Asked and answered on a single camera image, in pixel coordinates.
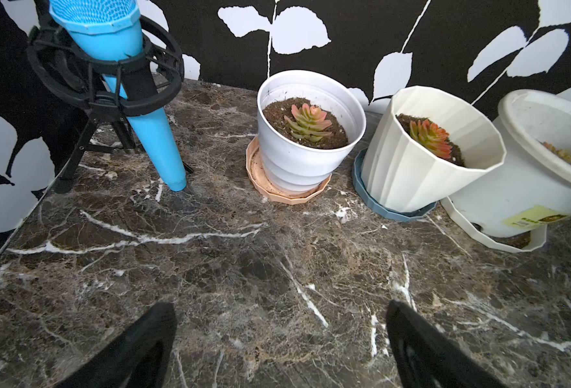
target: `wall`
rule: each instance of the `wall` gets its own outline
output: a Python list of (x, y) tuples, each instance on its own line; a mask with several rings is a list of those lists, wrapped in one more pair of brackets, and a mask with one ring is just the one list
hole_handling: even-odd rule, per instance
[[(8, 13), (22, 18), (15, 23)], [(31, 71), (25, 31), (33, 22), (33, 0), (0, 3), (0, 247), (64, 166), (86, 122)]]
[(371, 111), (426, 85), (491, 118), (514, 89), (571, 99), (571, 0), (153, 3), (201, 80), (258, 89), (268, 74), (306, 69), (352, 88)]

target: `yellow label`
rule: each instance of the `yellow label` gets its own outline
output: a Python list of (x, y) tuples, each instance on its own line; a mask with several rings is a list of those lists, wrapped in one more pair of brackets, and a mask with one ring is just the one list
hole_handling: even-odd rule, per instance
[(514, 227), (527, 231), (535, 229), (540, 225), (546, 225), (547, 223), (559, 221), (566, 217), (568, 217), (568, 214), (561, 214), (556, 210), (536, 205), (531, 209), (527, 209), (522, 213), (513, 215), (503, 220), (503, 223), (508, 227)]

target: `succulent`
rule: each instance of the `succulent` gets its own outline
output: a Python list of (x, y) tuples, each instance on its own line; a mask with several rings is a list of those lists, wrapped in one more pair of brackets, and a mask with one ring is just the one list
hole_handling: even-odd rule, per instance
[(411, 121), (410, 136), (439, 158), (451, 158), (451, 145), (447, 143), (449, 134), (430, 120)]
[(553, 152), (555, 155), (557, 155), (561, 160), (571, 165), (571, 153), (569, 151), (555, 148), (553, 144), (547, 142), (543, 142), (542, 145), (545, 146), (548, 151)]
[(332, 132), (324, 130), (333, 123), (326, 119), (326, 112), (322, 111), (319, 106), (309, 106), (303, 104), (299, 109), (296, 105), (291, 106), (291, 114), (296, 122), (285, 116), (285, 120), (290, 127), (290, 134), (299, 140), (309, 140), (311, 143), (317, 143), (325, 137), (331, 137)]

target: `microphone stand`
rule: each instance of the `microphone stand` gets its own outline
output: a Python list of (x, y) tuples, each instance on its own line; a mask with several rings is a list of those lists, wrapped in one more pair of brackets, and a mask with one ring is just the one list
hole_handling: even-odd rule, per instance
[[(39, 3), (41, 7), (38, 7), (38, 12), (47, 5), (48, 0), (40, 0)], [(39, 24), (40, 28), (33, 27), (31, 30), (26, 50), (31, 67), (50, 92), (70, 105), (83, 109), (88, 116), (70, 159), (53, 183), (53, 190), (64, 194), (72, 189), (74, 174), (86, 151), (112, 153), (120, 149), (139, 149), (126, 116), (147, 114), (170, 102), (181, 89), (183, 61), (181, 48), (173, 37), (144, 16), (141, 16), (141, 28), (165, 42), (167, 49), (152, 45), (149, 38), (143, 36), (143, 52), (123, 61), (100, 61), (89, 57), (48, 12), (41, 14)], [(150, 95), (146, 96), (143, 75), (146, 68), (149, 72), (150, 62), (158, 64), (157, 71), (167, 81), (152, 86), (148, 93)], [(115, 91), (104, 88), (101, 74), (117, 74), (118, 87)], [(134, 94), (142, 98), (129, 101), (120, 97), (119, 85), (124, 80), (127, 81), (126, 92), (130, 93), (132, 85), (136, 85), (137, 91)], [(95, 130), (103, 122), (111, 124), (121, 148), (90, 143)], [(186, 172), (194, 172), (187, 163), (183, 162), (183, 165)]]

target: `brown marble surface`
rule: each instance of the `brown marble surface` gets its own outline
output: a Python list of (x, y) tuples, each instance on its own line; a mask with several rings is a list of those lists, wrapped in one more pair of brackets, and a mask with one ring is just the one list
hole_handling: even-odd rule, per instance
[(330, 189), (266, 201), (244, 168), (255, 97), (186, 82), (165, 108), (196, 170), (183, 192), (120, 151), (87, 155), (74, 190), (42, 201), (0, 257), (0, 387), (51, 386), (158, 300), (179, 322), (165, 387), (399, 387), (391, 299), (510, 387), (571, 387), (571, 219), (508, 254), (441, 207), (381, 218), (350, 178), (371, 115)]

